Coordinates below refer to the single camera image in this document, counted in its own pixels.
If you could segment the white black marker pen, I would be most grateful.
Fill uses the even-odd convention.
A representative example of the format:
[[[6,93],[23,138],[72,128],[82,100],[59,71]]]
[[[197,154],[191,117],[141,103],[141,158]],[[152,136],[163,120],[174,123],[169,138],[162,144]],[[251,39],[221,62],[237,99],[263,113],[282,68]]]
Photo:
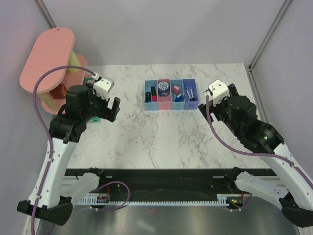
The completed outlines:
[[[190,95],[191,95],[191,97],[192,97],[192,100],[193,100],[193,101],[196,101],[196,99],[195,99],[195,97],[194,97],[194,95],[193,95],[193,90],[192,90],[192,89],[190,89]]]

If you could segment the blue round tape jar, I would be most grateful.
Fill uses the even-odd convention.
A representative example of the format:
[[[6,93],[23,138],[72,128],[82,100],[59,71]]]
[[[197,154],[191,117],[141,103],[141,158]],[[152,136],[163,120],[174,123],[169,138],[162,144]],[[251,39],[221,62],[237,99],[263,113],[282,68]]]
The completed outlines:
[[[161,97],[167,97],[170,93],[170,84],[167,81],[160,81],[158,83],[158,94]]]

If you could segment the pink eraser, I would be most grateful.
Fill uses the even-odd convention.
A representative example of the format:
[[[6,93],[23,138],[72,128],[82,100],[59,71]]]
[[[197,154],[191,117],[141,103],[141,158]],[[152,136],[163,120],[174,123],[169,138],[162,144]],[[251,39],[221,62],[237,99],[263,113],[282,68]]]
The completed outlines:
[[[178,95],[180,93],[180,87],[179,86],[174,86],[172,89],[173,93],[175,95]]]

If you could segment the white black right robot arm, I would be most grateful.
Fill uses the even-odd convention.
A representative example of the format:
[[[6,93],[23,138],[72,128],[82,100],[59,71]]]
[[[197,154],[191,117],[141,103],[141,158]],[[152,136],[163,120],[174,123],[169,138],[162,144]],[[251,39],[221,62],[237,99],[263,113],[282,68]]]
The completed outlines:
[[[245,95],[239,95],[234,84],[220,80],[208,85],[204,92],[206,103],[198,109],[207,120],[215,138],[227,149],[244,155],[259,157],[280,178],[279,187],[234,167],[225,176],[228,192],[248,192],[277,207],[283,216],[300,228],[313,225],[313,180],[290,153],[284,138],[269,123],[258,119],[257,107]],[[240,144],[241,151],[228,145],[217,134],[213,120],[223,122]]]

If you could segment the white blue marker pen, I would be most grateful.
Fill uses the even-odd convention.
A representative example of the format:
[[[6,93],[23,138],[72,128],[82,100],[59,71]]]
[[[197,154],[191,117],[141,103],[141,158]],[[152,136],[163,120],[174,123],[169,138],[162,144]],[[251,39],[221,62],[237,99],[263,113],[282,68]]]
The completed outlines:
[[[189,93],[189,91],[186,90],[186,92],[187,92],[187,95],[188,95],[188,97],[189,97],[189,100],[190,100],[190,101],[193,101],[193,100],[192,100],[192,97],[191,97],[191,95],[190,95],[190,93]]]

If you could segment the black pink highlighter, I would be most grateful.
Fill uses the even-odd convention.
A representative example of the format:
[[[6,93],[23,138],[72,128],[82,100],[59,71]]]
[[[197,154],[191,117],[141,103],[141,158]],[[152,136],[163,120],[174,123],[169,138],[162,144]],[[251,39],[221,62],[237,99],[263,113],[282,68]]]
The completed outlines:
[[[157,102],[157,92],[154,86],[151,87],[152,102]]]

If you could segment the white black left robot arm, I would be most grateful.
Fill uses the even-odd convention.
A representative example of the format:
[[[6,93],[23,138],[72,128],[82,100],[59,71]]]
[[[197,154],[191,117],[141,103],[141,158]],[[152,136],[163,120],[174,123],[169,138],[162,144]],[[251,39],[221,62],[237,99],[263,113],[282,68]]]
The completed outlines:
[[[108,107],[114,82],[101,78],[94,84],[75,85],[68,89],[66,102],[51,121],[44,164],[28,199],[20,201],[17,211],[35,218],[64,225],[73,207],[89,192],[103,192],[107,188],[104,171],[89,168],[68,189],[62,189],[68,162],[87,123],[94,117],[114,122],[120,99]]]

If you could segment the black blue highlighter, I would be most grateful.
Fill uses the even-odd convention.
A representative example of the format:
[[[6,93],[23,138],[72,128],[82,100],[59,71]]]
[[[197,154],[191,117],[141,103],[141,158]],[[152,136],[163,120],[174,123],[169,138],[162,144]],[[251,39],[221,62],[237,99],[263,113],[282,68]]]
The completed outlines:
[[[152,98],[151,98],[151,92],[146,92],[145,93],[145,102],[146,103],[149,103],[152,101]]]

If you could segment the blue pencil sharpener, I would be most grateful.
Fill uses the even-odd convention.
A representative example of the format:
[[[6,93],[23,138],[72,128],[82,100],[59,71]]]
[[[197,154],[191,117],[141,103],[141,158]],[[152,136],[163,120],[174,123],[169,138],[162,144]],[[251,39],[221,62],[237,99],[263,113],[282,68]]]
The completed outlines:
[[[175,98],[175,102],[180,102],[182,98],[183,98],[182,94],[178,94]]]

